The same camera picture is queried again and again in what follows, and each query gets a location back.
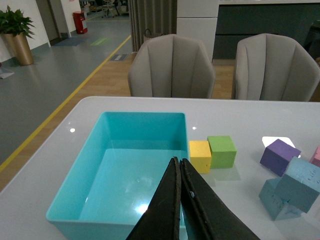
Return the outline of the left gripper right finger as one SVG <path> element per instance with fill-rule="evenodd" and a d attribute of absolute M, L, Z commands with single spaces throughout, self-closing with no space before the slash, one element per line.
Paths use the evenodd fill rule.
<path fill-rule="evenodd" d="M 179 163 L 181 204 L 189 240 L 258 240 L 218 197 L 189 160 Z"/>

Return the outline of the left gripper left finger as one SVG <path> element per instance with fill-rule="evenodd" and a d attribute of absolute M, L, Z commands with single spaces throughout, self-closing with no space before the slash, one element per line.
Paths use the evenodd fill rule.
<path fill-rule="evenodd" d="M 178 240 L 180 238 L 181 170 L 170 159 L 159 185 L 128 240 Z"/>

